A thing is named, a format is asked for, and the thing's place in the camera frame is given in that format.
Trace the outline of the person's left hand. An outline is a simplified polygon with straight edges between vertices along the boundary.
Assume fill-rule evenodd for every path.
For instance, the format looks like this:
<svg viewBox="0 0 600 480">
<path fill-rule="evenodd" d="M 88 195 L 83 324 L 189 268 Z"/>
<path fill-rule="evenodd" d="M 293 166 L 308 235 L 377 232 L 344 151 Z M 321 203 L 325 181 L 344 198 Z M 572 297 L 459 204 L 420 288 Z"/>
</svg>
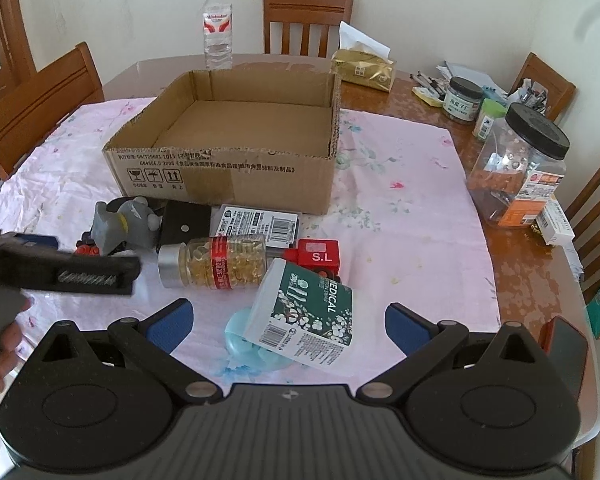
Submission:
<svg viewBox="0 0 600 480">
<path fill-rule="evenodd" d="M 22 341 L 22 330 L 20 325 L 14 321 L 9 324 L 1 336 L 0 352 L 0 393 L 5 388 L 5 377 L 18 364 L 17 348 Z"/>
</svg>

